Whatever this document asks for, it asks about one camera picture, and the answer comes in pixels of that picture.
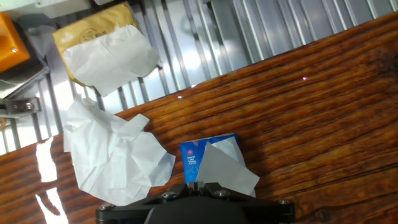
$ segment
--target bolt head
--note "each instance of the bolt head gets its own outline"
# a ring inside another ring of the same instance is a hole
[[[103,204],[103,205],[99,206],[99,209],[100,210],[108,210],[108,209],[110,209],[112,207],[114,207],[114,205],[112,205],[110,203],[106,203],[106,204]]]
[[[168,192],[164,192],[162,194],[163,198],[173,198],[176,197],[176,194],[174,192],[168,191]]]
[[[282,204],[282,205],[288,205],[290,203],[292,203],[290,200],[278,200],[278,203]]]
[[[27,110],[31,110],[31,109],[33,109],[34,106],[33,106],[32,103],[26,103],[25,107],[26,107]]]
[[[217,190],[217,191],[215,192],[215,194],[216,194],[217,196],[219,196],[219,197],[225,197],[225,196],[229,195],[229,192],[226,191],[226,190]]]

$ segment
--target wooden table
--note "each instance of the wooden table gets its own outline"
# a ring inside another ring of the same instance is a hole
[[[397,223],[397,53],[395,13],[118,116],[150,118],[177,156],[152,194],[183,182],[180,142],[237,133],[257,196],[294,200],[298,223]],[[78,190],[62,136],[0,157],[0,182],[0,223],[94,223],[103,203]]]

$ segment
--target tissue paper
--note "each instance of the tissue paper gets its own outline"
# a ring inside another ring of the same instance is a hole
[[[166,184],[175,156],[143,131],[148,122],[141,114],[125,121],[77,97],[67,111],[63,137],[79,189],[123,206],[145,198],[151,187]]]
[[[207,143],[197,181],[218,182],[222,187],[251,195],[259,179],[237,160]]]
[[[85,85],[94,86],[101,96],[148,75],[160,59],[143,34],[132,25],[70,47],[62,57],[74,77]]]

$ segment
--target white paper sheet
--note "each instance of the white paper sheet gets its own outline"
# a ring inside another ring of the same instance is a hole
[[[236,159],[207,143],[197,181],[218,182],[222,187],[250,195],[259,179]]]
[[[62,57],[75,78],[94,86],[101,96],[148,75],[160,59],[143,34],[132,25],[70,47]]]
[[[169,181],[175,156],[153,134],[143,131],[149,122],[145,116],[125,121],[80,97],[67,116],[64,151],[71,152],[80,190],[123,206]]]
[[[241,149],[239,148],[238,143],[236,142],[234,137],[213,143],[212,146],[223,151],[223,153],[231,156],[234,160],[238,161],[242,166],[246,167]]]

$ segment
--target tissue box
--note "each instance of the tissue box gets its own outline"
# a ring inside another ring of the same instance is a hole
[[[238,142],[237,134],[224,134],[205,139],[187,141],[180,144],[182,164],[184,168],[185,183],[196,182],[201,160],[205,153],[206,144],[210,144],[234,137]]]

